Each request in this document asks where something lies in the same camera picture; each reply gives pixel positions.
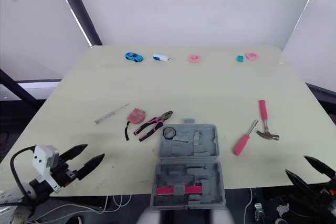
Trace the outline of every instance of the pink hammer handle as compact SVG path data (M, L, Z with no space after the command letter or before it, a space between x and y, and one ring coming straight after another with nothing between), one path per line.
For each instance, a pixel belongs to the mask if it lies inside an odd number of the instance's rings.
M261 118L263 120L267 120L268 116L267 116L267 110L266 110L266 101L265 100L260 100L259 105L260 105Z
M239 140L239 143L237 144L235 150L234 150L234 154L236 156L239 156L241 154L241 152L243 151L246 143L247 143L247 140L250 139L250 136L245 134L240 140Z

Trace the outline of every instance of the white backdrop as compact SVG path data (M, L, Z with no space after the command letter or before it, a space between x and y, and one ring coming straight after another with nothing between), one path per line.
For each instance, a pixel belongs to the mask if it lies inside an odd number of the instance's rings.
M88 46L65 0L0 0L0 67L14 80L61 79Z
M336 0L312 0L284 54L305 82L336 92Z
M307 0L83 0L105 45L283 49Z

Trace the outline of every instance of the screwdriver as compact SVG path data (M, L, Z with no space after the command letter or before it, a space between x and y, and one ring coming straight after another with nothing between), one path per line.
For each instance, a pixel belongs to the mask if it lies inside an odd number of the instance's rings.
M254 127L257 125L258 120L254 120L251 128L249 129L248 133L245 134L238 142L235 150L234 150L234 154L239 156L241 154L241 152L243 151L247 141L250 139L250 134L252 132L252 130L254 129Z
M95 120L95 123L98 124L100 123L101 121L105 120L106 118L109 118L110 116L114 115L115 113L117 113L119 110L121 110L123 107L126 107L128 104L124 105L124 106L121 106L120 108L116 109L116 110L113 110L111 111L110 113L107 113L106 115L103 115L101 118Z

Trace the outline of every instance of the blue toy car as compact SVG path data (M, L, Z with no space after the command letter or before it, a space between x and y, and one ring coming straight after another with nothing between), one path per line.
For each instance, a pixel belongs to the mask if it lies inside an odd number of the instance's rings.
M128 60L134 60L135 62L143 61L143 58L141 55L136 54L135 52L128 52L125 54L126 59Z

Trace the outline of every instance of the pink screwdriver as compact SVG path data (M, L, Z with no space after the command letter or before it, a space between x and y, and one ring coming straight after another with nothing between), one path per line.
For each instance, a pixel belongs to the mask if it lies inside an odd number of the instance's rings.
M238 142L235 150L234 150L234 154L239 156L241 154L241 152L243 151L247 141L250 139L250 134L252 132L252 130L254 129L254 127L257 125L258 120L254 120L251 128L249 129L248 133L245 134Z

